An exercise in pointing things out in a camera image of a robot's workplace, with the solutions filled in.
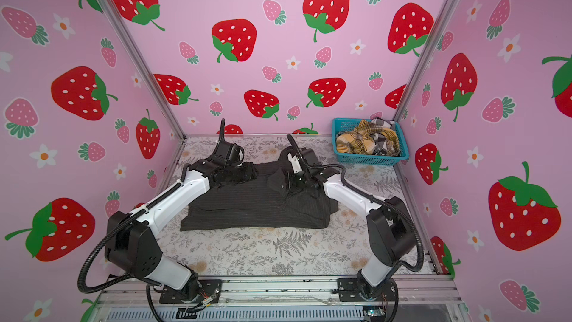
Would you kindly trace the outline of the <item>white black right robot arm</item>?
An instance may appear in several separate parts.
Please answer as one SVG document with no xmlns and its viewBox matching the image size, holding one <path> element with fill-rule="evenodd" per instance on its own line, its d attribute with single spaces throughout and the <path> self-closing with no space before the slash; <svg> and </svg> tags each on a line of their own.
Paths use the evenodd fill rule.
<svg viewBox="0 0 572 322">
<path fill-rule="evenodd" d="M 377 198 L 350 183 L 345 173 L 342 165 L 289 172 L 286 186 L 314 189 L 364 218 L 372 256 L 357 273 L 354 291 L 365 301 L 373 301 L 381 296 L 399 268 L 421 271 L 424 249 L 404 201 L 397 197 Z"/>
</svg>

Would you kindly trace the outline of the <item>dark grey pinstriped shirt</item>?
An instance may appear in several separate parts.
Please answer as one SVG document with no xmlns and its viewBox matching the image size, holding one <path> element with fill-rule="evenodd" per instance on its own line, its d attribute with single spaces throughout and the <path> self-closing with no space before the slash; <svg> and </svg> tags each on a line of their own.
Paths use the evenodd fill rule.
<svg viewBox="0 0 572 322">
<path fill-rule="evenodd" d="M 256 178 L 213 186 L 189 204 L 181 231 L 243 227 L 324 229 L 338 202 L 316 186 L 299 186 L 286 148 L 273 162 L 254 164 Z"/>
</svg>

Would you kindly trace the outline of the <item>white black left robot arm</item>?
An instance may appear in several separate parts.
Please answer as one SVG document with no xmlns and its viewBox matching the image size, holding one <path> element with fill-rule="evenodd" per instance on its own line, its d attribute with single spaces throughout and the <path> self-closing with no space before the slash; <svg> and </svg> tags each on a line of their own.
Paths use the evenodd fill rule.
<svg viewBox="0 0 572 322">
<path fill-rule="evenodd" d="M 218 165 L 207 160 L 183 167 L 181 178 L 162 195 L 129 213 L 116 213 L 108 221 L 110 240 L 104 255 L 130 278 L 164 285 L 184 301 L 199 295 L 202 286 L 192 269 L 164 255 L 157 236 L 190 203 L 210 189 L 246 183 L 258 174 L 251 162 Z"/>
</svg>

